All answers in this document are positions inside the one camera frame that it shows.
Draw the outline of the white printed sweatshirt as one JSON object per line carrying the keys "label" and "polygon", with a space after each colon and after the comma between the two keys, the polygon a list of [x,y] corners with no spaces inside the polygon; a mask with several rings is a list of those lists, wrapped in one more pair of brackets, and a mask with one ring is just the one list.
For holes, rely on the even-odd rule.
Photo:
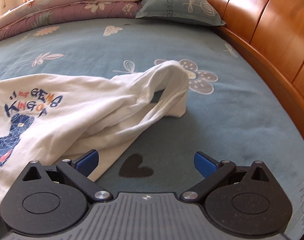
{"label": "white printed sweatshirt", "polygon": [[177,61],[115,76],[34,74],[0,81],[0,203],[25,165],[53,164],[137,137],[178,103],[186,71]]}

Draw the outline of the blue floral bed sheet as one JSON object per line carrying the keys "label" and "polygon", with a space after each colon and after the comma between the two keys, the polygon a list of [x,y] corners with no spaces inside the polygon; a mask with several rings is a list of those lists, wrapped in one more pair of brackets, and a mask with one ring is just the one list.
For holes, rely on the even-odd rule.
{"label": "blue floral bed sheet", "polygon": [[165,117],[130,146],[100,153],[92,178],[120,191],[181,193],[202,177],[202,151],[240,166],[264,161],[287,193],[290,239],[304,234],[304,140],[254,69],[208,28],[169,21],[106,18],[55,24],[0,41],[0,80],[31,74],[112,78],[156,60],[191,64],[181,118]]}

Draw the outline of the orange wooden headboard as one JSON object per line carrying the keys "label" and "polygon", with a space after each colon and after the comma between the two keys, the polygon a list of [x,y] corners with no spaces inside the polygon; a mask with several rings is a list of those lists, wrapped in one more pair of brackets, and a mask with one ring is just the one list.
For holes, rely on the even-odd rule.
{"label": "orange wooden headboard", "polygon": [[271,88],[304,139],[304,0],[207,0],[217,33]]}

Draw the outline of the grey-green pillow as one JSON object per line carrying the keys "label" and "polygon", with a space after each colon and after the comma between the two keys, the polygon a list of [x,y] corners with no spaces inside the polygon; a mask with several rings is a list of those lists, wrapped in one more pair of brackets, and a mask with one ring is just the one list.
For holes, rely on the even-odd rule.
{"label": "grey-green pillow", "polygon": [[206,0],[142,0],[136,18],[156,18],[205,26],[226,24]]}

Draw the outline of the pink floral folded quilt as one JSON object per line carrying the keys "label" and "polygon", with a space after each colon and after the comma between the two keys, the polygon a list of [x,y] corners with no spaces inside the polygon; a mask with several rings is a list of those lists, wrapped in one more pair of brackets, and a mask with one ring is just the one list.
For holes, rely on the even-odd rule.
{"label": "pink floral folded quilt", "polygon": [[59,23],[95,18],[135,18],[141,0],[30,0],[0,17],[0,41],[37,29],[48,34]]}

